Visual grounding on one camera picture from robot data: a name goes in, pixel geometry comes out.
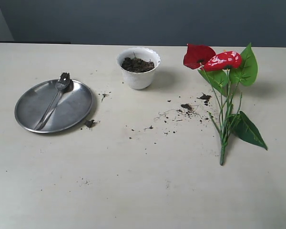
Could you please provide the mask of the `steel spoon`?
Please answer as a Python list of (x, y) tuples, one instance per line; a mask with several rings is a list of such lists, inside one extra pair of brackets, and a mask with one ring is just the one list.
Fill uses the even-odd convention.
[(35, 126), (35, 130), (39, 130), (42, 123), (44, 122), (46, 115), (48, 114), (53, 102), (55, 101), (55, 99), (57, 98), (58, 94), (60, 92), (62, 92), (64, 89), (66, 89), (69, 84), (70, 84), (71, 78), (70, 78), (70, 74), (63, 72), (59, 79), (57, 80), (56, 84), (55, 84), (55, 88), (56, 88), (56, 94), (53, 97), (52, 101), (50, 102), (49, 106), (47, 107), (46, 111), (44, 112), (44, 114), (42, 115), (41, 119), (39, 120), (39, 122), (37, 123), (37, 125)]

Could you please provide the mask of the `white scalloped flower pot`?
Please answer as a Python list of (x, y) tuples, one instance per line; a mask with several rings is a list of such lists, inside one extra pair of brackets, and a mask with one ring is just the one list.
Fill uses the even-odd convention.
[[(131, 72), (122, 67), (126, 58), (138, 58), (145, 62), (152, 62), (154, 67), (145, 72)], [(117, 57), (117, 64), (119, 65), (124, 82), (135, 90), (141, 90), (148, 87), (154, 80), (154, 74), (160, 64), (160, 56), (155, 51), (144, 47), (133, 47), (123, 50)]]

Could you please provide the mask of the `artificial red anthurium plant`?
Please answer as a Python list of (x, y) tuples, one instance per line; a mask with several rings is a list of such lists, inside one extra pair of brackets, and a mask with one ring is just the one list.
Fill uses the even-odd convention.
[(256, 125), (234, 107), (234, 98), (239, 86), (251, 86), (257, 78), (258, 64), (251, 44), (241, 53), (223, 51), (215, 53), (206, 45), (188, 44), (183, 65), (199, 74), (209, 83), (219, 106), (218, 118), (212, 113), (209, 118), (220, 137), (221, 166), (225, 163), (225, 151), (231, 134), (252, 145), (268, 149)]

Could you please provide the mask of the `dirt clump with roots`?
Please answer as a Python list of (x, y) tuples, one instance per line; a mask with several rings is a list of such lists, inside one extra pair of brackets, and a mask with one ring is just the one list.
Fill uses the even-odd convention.
[(185, 119), (192, 119), (193, 117), (202, 118), (202, 116), (197, 113), (198, 105), (191, 105), (189, 103), (180, 104), (175, 109), (169, 109), (164, 112), (159, 112), (158, 115), (153, 119), (155, 122), (163, 119), (165, 123), (169, 120), (172, 122), (180, 122)]

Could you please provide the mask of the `dirt clump near plate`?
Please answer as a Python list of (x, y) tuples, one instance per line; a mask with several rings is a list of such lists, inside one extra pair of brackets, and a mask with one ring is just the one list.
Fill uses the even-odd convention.
[(83, 123), (83, 127), (81, 127), (80, 129), (83, 130), (84, 128), (92, 130), (96, 125), (98, 125), (100, 123), (100, 120), (85, 120), (85, 122)]

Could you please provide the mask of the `round steel plate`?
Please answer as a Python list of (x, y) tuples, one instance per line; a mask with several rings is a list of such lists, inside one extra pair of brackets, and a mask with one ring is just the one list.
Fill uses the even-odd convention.
[(46, 124), (42, 129), (35, 126), (45, 113), (55, 96), (57, 80), (48, 80), (37, 84), (26, 91), (15, 105), (14, 115), (20, 126), (35, 133), (56, 133), (66, 130), (86, 118), (95, 105), (93, 94), (88, 86), (72, 80), (70, 88), (56, 98), (56, 108), (51, 108)]

